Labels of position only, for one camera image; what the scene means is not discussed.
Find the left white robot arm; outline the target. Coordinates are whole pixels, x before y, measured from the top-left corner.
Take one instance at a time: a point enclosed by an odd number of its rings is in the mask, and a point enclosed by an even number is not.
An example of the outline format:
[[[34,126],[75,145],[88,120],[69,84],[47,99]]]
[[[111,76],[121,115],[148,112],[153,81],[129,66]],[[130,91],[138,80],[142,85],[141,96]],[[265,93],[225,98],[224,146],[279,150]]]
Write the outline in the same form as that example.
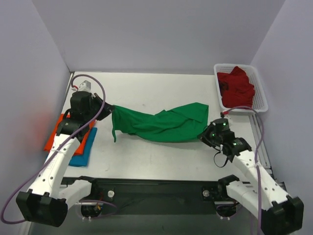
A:
[[[26,221],[59,227],[74,204],[84,198],[89,202],[98,198],[99,187],[92,177],[81,176],[64,190],[60,190],[60,185],[72,156],[90,130],[90,123],[106,118],[112,111],[113,106],[97,94],[73,93],[70,109],[57,126],[43,169],[35,175],[28,190],[17,195],[16,203]]]

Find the green t-shirt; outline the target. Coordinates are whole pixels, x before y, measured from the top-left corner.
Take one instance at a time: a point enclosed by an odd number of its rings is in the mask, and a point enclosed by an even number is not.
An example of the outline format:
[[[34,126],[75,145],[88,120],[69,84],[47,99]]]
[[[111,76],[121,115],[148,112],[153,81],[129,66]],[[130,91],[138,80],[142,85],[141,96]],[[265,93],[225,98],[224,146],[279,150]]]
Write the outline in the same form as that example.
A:
[[[154,142],[195,141],[207,126],[208,117],[209,106],[198,102],[154,115],[116,105],[112,113],[113,141],[117,141],[116,131]]]

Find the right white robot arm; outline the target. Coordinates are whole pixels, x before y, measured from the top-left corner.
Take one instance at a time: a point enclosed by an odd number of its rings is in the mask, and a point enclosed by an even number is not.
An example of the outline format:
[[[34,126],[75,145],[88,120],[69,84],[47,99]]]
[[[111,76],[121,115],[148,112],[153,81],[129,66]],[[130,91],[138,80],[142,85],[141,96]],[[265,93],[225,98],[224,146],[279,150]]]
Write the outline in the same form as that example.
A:
[[[199,135],[201,142],[226,156],[248,179],[246,186],[235,175],[218,181],[217,195],[239,202],[258,220],[265,235],[289,235],[302,228],[304,204],[291,197],[255,159],[256,153],[243,138],[237,138],[229,128],[228,119],[216,119]]]

